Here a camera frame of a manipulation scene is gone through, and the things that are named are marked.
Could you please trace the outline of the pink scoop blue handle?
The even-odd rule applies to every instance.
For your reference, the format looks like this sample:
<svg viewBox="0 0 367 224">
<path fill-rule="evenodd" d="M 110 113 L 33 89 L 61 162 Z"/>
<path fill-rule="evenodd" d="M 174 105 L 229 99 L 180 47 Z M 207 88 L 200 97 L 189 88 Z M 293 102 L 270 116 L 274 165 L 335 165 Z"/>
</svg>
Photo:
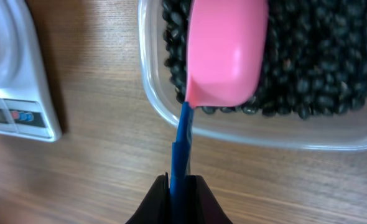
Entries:
<svg viewBox="0 0 367 224">
<path fill-rule="evenodd" d="M 194 109 L 234 107 L 256 91 L 268 23 L 267 0 L 194 0 L 187 39 L 187 89 L 172 145 L 172 220 L 187 219 L 186 180 Z"/>
</svg>

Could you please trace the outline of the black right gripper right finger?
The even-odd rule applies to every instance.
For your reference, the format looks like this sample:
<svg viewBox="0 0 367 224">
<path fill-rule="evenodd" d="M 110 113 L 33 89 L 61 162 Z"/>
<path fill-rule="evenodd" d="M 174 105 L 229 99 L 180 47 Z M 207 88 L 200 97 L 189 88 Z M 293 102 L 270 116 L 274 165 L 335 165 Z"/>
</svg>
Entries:
<svg viewBox="0 0 367 224">
<path fill-rule="evenodd" d="M 187 224 L 233 224 L 202 176 L 188 175 L 186 186 Z"/>
</svg>

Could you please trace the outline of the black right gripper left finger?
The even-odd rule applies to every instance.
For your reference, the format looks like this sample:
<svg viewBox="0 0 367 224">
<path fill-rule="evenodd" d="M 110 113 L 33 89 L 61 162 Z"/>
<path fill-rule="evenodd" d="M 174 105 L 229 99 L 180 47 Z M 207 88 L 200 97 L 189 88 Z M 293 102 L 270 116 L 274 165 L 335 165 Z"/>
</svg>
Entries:
<svg viewBox="0 0 367 224">
<path fill-rule="evenodd" d="M 157 176 L 146 196 L 126 224 L 170 224 L 168 173 Z"/>
</svg>

